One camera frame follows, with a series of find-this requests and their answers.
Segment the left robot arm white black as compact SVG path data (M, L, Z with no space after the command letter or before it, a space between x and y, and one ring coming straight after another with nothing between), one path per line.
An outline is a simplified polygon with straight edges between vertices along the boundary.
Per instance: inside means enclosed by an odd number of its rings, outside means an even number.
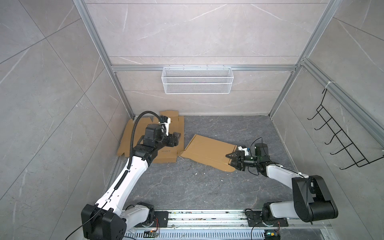
M169 122L150 124L143 140L130 151L125 169L113 185L94 204L81 212L84 237L88 240L121 240L126 231L143 225L150 227L155 220L154 206L139 202L125 210L124 205L142 174L164 147L176 147L180 133L169 132Z

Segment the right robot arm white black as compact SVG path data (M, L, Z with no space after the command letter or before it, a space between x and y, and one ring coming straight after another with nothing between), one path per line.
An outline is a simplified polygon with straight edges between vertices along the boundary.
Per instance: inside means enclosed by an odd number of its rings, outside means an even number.
M227 154L229 165L236 170L257 169L258 174L280 182L292 190L293 200L263 205L262 223L272 225L282 219L300 219L305 223L336 219L339 210L328 189L326 181L318 175L306 175L273 162L268 155L268 146L254 144L254 152L243 147Z

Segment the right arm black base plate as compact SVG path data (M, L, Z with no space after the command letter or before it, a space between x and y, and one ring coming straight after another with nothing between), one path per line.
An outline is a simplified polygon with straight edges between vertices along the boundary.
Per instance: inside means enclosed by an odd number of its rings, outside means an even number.
M247 218L249 227L288 227L287 219L277 219L274 217L264 217L262 211L246 209L244 214Z

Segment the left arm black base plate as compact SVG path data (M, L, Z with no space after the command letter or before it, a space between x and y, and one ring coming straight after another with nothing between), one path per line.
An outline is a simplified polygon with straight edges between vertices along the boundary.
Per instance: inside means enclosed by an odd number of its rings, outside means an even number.
M165 228L168 226L169 212L168 211L154 211L150 213L146 222L138 224L138 227L145 228Z

